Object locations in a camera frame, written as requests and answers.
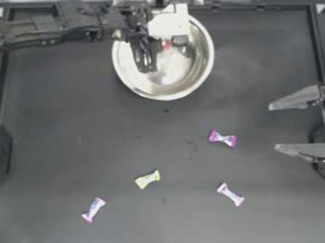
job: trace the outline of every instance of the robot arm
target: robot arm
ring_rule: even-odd
[[[125,8],[109,5],[95,8],[79,1],[62,1],[57,4],[57,13],[54,16],[35,16],[28,21],[0,22],[0,49],[11,51],[23,47],[50,47],[78,40],[94,42],[113,38],[131,44],[141,72],[157,70],[157,55],[164,48],[157,33],[156,36],[150,35],[149,23],[157,17],[148,3],[134,3]],[[170,25],[162,21],[153,23],[156,27],[161,25],[162,33]],[[188,43],[184,34],[180,38],[176,36],[174,40],[178,45],[180,42],[182,45]]]

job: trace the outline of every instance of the metal bowl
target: metal bowl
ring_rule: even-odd
[[[113,64],[119,79],[142,97],[160,101],[184,98],[210,75],[214,61],[213,39],[192,16],[189,22],[189,47],[174,47],[158,54],[157,72],[141,73],[130,44],[119,41],[113,43]]]

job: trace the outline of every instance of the pink candy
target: pink candy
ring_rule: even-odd
[[[102,198],[97,197],[97,198],[94,199],[89,211],[87,211],[85,214],[82,214],[83,219],[85,219],[89,223],[93,223],[93,219],[94,219],[94,217],[95,217],[95,215],[97,215],[99,209],[101,209],[106,204],[107,204],[107,202],[106,202]]]
[[[213,130],[212,133],[210,133],[209,140],[210,140],[210,142],[222,141],[230,147],[236,148],[237,147],[238,137],[237,136],[222,136],[220,133],[217,133],[216,130]]]
[[[238,196],[236,193],[233,193],[230,190],[229,190],[229,186],[226,183],[222,183],[220,185],[220,187],[217,188],[217,192],[220,194],[224,194],[229,199],[232,199],[236,203],[237,206],[241,205],[241,203],[244,202],[245,198],[244,196]]]

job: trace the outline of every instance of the candy wrapper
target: candy wrapper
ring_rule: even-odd
[[[97,197],[97,198],[94,199],[89,211],[87,211],[85,214],[82,214],[83,219],[85,219],[89,223],[93,223],[93,219],[94,219],[94,217],[95,217],[95,215],[97,215],[99,209],[101,209],[106,204],[107,204],[107,202],[106,202],[102,198]]]
[[[157,170],[153,174],[144,176],[135,180],[135,183],[138,184],[138,187],[141,189],[145,189],[146,186],[153,182],[153,181],[160,181],[161,180],[161,173],[160,170]]]
[[[222,183],[220,187],[217,188],[217,192],[222,195],[225,195],[229,199],[232,199],[237,206],[240,206],[245,200],[244,196],[237,195],[233,193],[229,189],[229,186],[226,183]]]
[[[222,136],[220,133],[216,132],[216,130],[213,130],[210,133],[209,140],[210,140],[210,142],[224,141],[230,147],[236,148],[237,142],[238,142],[238,137],[237,136]]]

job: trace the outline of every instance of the candy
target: candy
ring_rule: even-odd
[[[106,204],[107,204],[107,203],[106,203],[106,201],[105,201],[102,198],[97,197],[97,198],[94,199],[89,211],[87,211],[85,214],[82,214],[83,219],[85,219],[89,223],[93,223],[93,219],[94,219],[94,217],[95,217],[95,215],[97,215],[99,209],[101,209]]]
[[[160,181],[161,180],[161,173],[160,170],[157,170],[153,174],[144,176],[135,180],[135,183],[138,184],[138,187],[141,189],[145,189],[146,186],[153,182],[153,181]]]
[[[230,147],[236,148],[238,137],[237,136],[222,136],[220,133],[217,133],[213,130],[210,133],[209,140],[210,140],[210,142],[224,141]]]
[[[217,192],[220,194],[224,194],[229,199],[232,199],[236,203],[237,206],[241,205],[241,203],[244,202],[245,198],[244,196],[238,196],[236,193],[233,193],[230,190],[229,190],[229,186],[226,183],[222,183],[217,189]]]

